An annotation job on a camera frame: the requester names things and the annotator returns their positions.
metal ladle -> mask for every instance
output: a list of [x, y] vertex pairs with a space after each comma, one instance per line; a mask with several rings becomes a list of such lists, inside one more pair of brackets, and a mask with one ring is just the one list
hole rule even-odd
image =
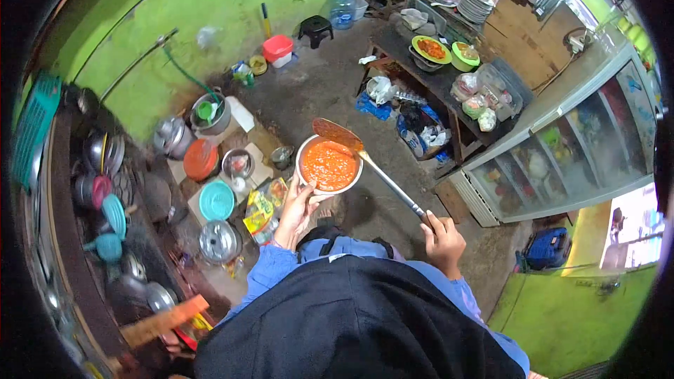
[[380, 169], [374, 161], [372, 161], [372, 158], [370, 158], [363, 146], [363, 141], [358, 138], [355, 133], [343, 126], [338, 125], [335, 122], [331, 122], [328, 119], [323, 118], [314, 119], [311, 125], [313, 127], [313, 132], [316, 133], [316, 135], [324, 137], [325, 139], [331, 140], [333, 142], [337, 142], [338, 144], [342, 144], [343, 146], [351, 148], [353, 151], [355, 151], [362, 160], [372, 167], [372, 170], [374, 170], [379, 178], [381, 178], [383, 182], [386, 183], [386, 185], [390, 187], [396, 195], [398, 195], [398, 198], [400, 198], [400, 200], [404, 202], [405, 205], [414, 211], [415, 214], [421, 218], [421, 221], [424, 224], [431, 227], [428, 217], [426, 216], [426, 212], [421, 209], [415, 203], [415, 201], [412, 200], [412, 198], [407, 196], [407, 193], [405, 193], [400, 188], [400, 186], [396, 184], [395, 181], [388, 177], [388, 175], [386, 175], [386, 173], [384, 173], [383, 170]]

stack of plates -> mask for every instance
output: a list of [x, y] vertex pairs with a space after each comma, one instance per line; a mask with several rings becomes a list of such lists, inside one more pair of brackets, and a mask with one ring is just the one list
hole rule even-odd
[[493, 0], [460, 0], [456, 7], [468, 21], [482, 24], [494, 9]]

sleeve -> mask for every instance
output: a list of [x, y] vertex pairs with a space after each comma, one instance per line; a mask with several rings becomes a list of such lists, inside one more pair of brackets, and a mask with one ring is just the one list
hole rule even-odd
[[442, 292], [447, 299], [449, 299], [464, 315], [472, 318], [480, 326], [486, 329], [494, 340], [501, 346], [501, 348], [519, 364], [524, 370], [524, 374], [529, 374], [529, 357], [517, 345], [517, 342], [510, 337], [501, 333], [495, 333], [487, 324], [484, 323], [480, 317], [480, 307], [477, 306], [477, 300], [473, 295], [473, 291], [468, 286], [468, 283], [461, 277], [457, 280], [449, 280], [445, 275], [432, 265], [428, 265], [420, 260], [408, 260], [405, 264], [416, 269], [420, 274], [425, 276], [430, 282]]
[[219, 324], [237, 316], [244, 307], [274, 287], [299, 266], [297, 253], [268, 244], [259, 249], [259, 259], [248, 273], [248, 292], [241, 303], [232, 307]]

glass door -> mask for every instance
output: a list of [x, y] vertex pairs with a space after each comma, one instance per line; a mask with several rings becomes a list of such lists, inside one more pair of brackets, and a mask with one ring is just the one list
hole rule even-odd
[[639, 80], [629, 62], [568, 113], [473, 171], [501, 221], [593, 205], [647, 181], [655, 118]]

green hose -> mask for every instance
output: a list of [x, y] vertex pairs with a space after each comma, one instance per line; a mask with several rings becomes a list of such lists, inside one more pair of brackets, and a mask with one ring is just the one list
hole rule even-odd
[[169, 49], [167, 49], [166, 47], [162, 47], [162, 48], [164, 49], [164, 53], [166, 53], [166, 57], [168, 57], [168, 59], [171, 61], [171, 63], [173, 63], [173, 66], [175, 66], [175, 68], [176, 68], [178, 71], [180, 71], [181, 74], [185, 75], [185, 78], [191, 80], [192, 82], [194, 82], [194, 83], [196, 83], [197, 85], [199, 85], [201, 88], [205, 89], [205, 90], [210, 94], [210, 96], [213, 97], [213, 99], [215, 100], [215, 102], [216, 102], [218, 105], [220, 105], [220, 98], [215, 94], [215, 92], [213, 92], [213, 90], [212, 90], [211, 88], [208, 88], [205, 84], [202, 84], [200, 81], [198, 81], [197, 79], [193, 78], [189, 73], [187, 73], [187, 72], [185, 71], [185, 69], [181, 68], [180, 65], [178, 64], [178, 62], [176, 62], [175, 60], [173, 60], [173, 56], [172, 56], [171, 53], [168, 51]]

